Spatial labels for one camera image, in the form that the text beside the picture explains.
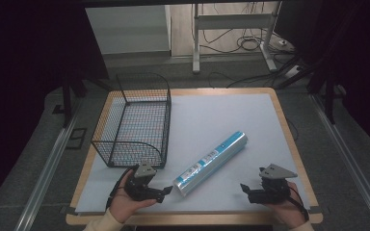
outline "metal rail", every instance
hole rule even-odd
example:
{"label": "metal rail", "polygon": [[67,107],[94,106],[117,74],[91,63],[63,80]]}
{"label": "metal rail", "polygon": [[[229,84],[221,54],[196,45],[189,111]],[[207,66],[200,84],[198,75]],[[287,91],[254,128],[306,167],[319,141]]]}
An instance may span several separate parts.
{"label": "metal rail", "polygon": [[57,165],[65,150],[68,137],[73,130],[74,124],[76,122],[76,117],[83,103],[83,100],[83,98],[76,98],[76,102],[74,103],[72,109],[72,118],[68,126],[62,128],[59,137],[56,139],[53,149],[50,152],[49,157],[47,158],[46,164],[41,171],[38,182],[35,185],[35,188],[33,189],[31,196],[29,197],[29,200],[25,205],[25,208],[23,209],[19,221],[17,222],[17,225],[14,229],[15,231],[27,231],[31,229],[40,205],[44,199],[44,196],[46,195],[47,189],[56,171]]}
{"label": "metal rail", "polygon": [[329,119],[324,114],[324,106],[321,99],[316,95],[310,96],[312,101],[314,102],[318,114],[322,119],[324,125],[327,128],[329,135],[331,136],[335,146],[338,149],[338,152],[347,167],[348,171],[350,172],[353,180],[355,181],[359,192],[361,193],[362,197],[364,198],[366,204],[370,209],[370,184],[366,179],[365,175],[363,174],[361,168],[359,167],[357,160],[354,158],[350,148],[345,143],[344,139],[341,137],[338,129],[335,125],[331,124]]}

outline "black panel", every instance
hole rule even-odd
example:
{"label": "black panel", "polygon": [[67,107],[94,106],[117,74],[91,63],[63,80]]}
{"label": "black panel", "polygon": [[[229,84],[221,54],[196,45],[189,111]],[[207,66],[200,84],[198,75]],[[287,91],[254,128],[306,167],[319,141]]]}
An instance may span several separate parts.
{"label": "black panel", "polygon": [[79,69],[108,78],[82,6],[20,3],[0,1],[0,185],[62,76]]}
{"label": "black panel", "polygon": [[370,2],[361,7],[344,40],[334,70],[347,92],[344,106],[370,136]]}
{"label": "black panel", "polygon": [[275,32],[290,41],[306,63],[314,64],[324,55],[350,4],[349,0],[283,1]]}

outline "wooden table edge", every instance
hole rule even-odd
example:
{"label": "wooden table edge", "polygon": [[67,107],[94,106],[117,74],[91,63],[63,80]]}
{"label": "wooden table edge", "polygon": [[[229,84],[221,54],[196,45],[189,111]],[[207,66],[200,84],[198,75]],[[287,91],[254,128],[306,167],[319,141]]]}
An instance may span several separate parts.
{"label": "wooden table edge", "polygon": [[[294,142],[293,136],[291,135],[281,105],[278,101],[276,92],[270,88],[245,88],[245,89],[173,89],[171,90],[172,96],[186,96],[186,95],[224,95],[224,94],[258,94],[267,93],[270,95],[273,105],[276,110],[278,120],[281,125],[281,129],[286,138],[288,146],[290,148],[294,163],[302,183],[304,185],[305,193],[308,196],[308,200],[311,207],[318,207],[318,201],[314,194],[314,190],[311,187],[311,183],[306,174],[304,164],[299,154],[299,150]],[[86,158],[86,162],[83,165],[82,173],[80,174],[79,181],[76,186],[76,190],[70,202],[71,208],[76,208],[77,203],[80,199],[81,192],[83,191],[87,179],[89,177],[93,161],[95,157],[95,149],[91,145],[89,153]],[[222,225],[243,225],[243,224],[270,224],[278,223],[278,220],[273,218],[270,213],[232,213],[232,214],[147,214],[147,215],[135,215],[132,216],[126,224],[133,225],[206,225],[206,224],[222,224]],[[90,220],[100,218],[102,215],[91,215],[91,216],[79,216],[79,215],[66,215],[66,222],[70,225],[84,225]],[[321,223],[323,221],[323,214],[315,213],[310,214],[311,223]]]}

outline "wall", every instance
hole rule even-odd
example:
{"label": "wall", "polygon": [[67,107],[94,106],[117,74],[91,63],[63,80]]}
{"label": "wall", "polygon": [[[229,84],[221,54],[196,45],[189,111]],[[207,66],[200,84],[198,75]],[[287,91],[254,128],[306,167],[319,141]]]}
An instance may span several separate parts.
{"label": "wall", "polygon": [[86,9],[101,54],[170,51],[168,6]]}

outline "metal frame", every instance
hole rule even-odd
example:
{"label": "metal frame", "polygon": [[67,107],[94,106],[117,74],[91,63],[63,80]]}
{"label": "metal frame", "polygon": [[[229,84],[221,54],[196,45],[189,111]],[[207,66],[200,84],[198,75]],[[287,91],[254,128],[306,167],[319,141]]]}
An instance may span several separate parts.
{"label": "metal frame", "polygon": [[57,169],[57,165],[60,162],[62,154],[66,148],[68,137],[73,130],[76,118],[78,116],[79,109],[82,105],[84,99],[76,98],[74,107],[72,110],[72,117],[70,122],[65,128],[63,128],[59,134],[59,137],[56,139],[56,142],[53,146],[52,151],[47,158],[46,164],[44,165],[43,170],[41,171],[40,177],[37,184],[35,185],[31,196],[29,197],[28,202],[23,209],[23,212],[17,222],[15,231],[17,230],[30,230],[35,217],[38,214],[40,205],[46,195],[47,189],[49,188],[50,182],[52,181],[53,175]]}
{"label": "metal frame", "polygon": [[269,42],[275,29],[278,19],[278,10],[281,2],[278,1],[272,13],[258,14],[227,14],[227,15],[199,15],[198,4],[195,4],[194,15],[194,54],[193,54],[193,72],[200,73],[200,50],[199,50],[199,30],[220,30],[220,29],[245,29],[245,28],[266,28],[268,33],[264,41],[260,44],[260,50],[266,61],[269,70],[274,72],[275,62],[269,52]]}
{"label": "metal frame", "polygon": [[350,175],[353,177],[353,180],[356,183],[359,192],[361,193],[368,208],[370,209],[370,184],[368,180],[366,179],[361,168],[359,167],[357,160],[354,158],[350,148],[347,146],[347,143],[341,137],[341,134],[339,133],[336,126],[333,125],[327,118],[327,116],[323,113],[324,106],[320,97],[312,94],[310,95],[310,98],[313,101],[318,112],[318,115],[320,116],[321,120],[323,121],[327,129],[327,132],[332,138],[332,141],[334,142],[338,150],[338,153],[341,156],[342,161],[347,167],[347,170],[350,173]]}

